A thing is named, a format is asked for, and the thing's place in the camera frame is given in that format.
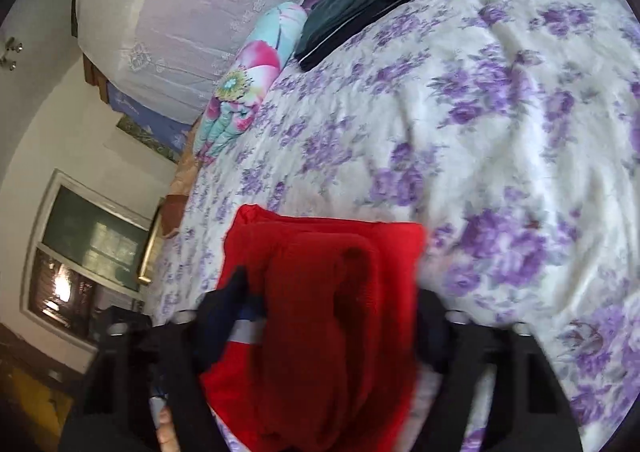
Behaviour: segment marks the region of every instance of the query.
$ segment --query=wall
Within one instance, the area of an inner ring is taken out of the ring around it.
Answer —
[[[175,166],[121,135],[119,115],[84,82],[78,60],[42,103],[0,187],[0,321],[59,362],[83,371],[90,354],[20,313],[31,229],[54,169],[147,218],[166,194]]]
[[[15,71],[0,70],[0,183],[20,138],[45,97],[78,59],[71,0],[16,0],[0,26],[0,44],[15,37]]]

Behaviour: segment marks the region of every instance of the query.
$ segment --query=blue fabric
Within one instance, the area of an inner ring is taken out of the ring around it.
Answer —
[[[109,90],[109,103],[114,111],[126,114],[154,139],[177,153],[181,153],[184,150],[187,135],[191,130],[189,124],[182,124],[152,111],[137,100],[125,95],[111,82],[107,84],[107,87]]]

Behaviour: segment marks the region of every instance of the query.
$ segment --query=gold picture frame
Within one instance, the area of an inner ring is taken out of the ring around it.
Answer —
[[[156,213],[151,222],[151,228],[149,229],[149,235],[146,239],[145,253],[140,261],[138,267],[138,281],[143,286],[148,286],[154,279],[156,273],[156,260],[162,251],[162,244],[164,239],[162,238],[162,205],[164,204],[164,198],[162,198]]]

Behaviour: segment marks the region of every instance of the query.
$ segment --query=window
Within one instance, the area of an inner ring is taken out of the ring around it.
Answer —
[[[148,225],[56,171],[33,231],[22,310],[77,344],[95,342],[103,309],[142,308],[138,267]]]

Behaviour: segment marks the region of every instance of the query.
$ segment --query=window frame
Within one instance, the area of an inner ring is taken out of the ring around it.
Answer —
[[[42,197],[42,201],[40,203],[40,207],[38,209],[38,213],[36,215],[36,219],[33,224],[33,229],[31,230],[31,236],[29,239],[29,246],[27,249],[24,270],[22,272],[22,285],[20,288],[20,312],[26,317],[30,318],[30,320],[33,320],[48,331],[51,331],[57,336],[68,340],[72,344],[87,351],[94,351],[96,348],[91,343],[82,340],[74,334],[64,331],[62,328],[58,328],[57,326],[48,323],[46,320],[43,320],[41,317],[29,310],[31,274],[33,273],[33,261],[35,259],[36,249],[39,249],[41,252],[44,252],[45,254],[64,264],[71,270],[84,275],[94,283],[104,286],[105,288],[124,293],[132,299],[143,301],[145,297],[146,286],[140,283],[140,291],[137,292],[129,288],[125,288],[124,286],[118,285],[117,283],[114,283],[109,279],[105,279],[104,277],[97,275],[96,273],[91,272],[90,270],[87,270],[80,265],[77,265],[75,262],[66,258],[64,255],[60,255],[58,252],[50,249],[42,242],[42,238],[44,237],[44,232],[47,228],[47,223],[49,222],[49,217],[51,215],[51,210],[53,209],[53,204],[58,196],[60,187],[68,188],[68,190],[70,190],[71,192],[78,194],[78,196],[84,198],[90,203],[93,203],[95,206],[100,207],[109,214],[112,214],[122,219],[123,221],[132,224],[135,227],[143,229],[146,232],[148,232],[151,227],[151,220],[133,212],[133,210],[130,210],[114,201],[111,201],[95,190],[85,187],[82,183],[74,180],[69,175],[60,171],[60,169],[54,170],[49,184],[47,185],[47,189]]]

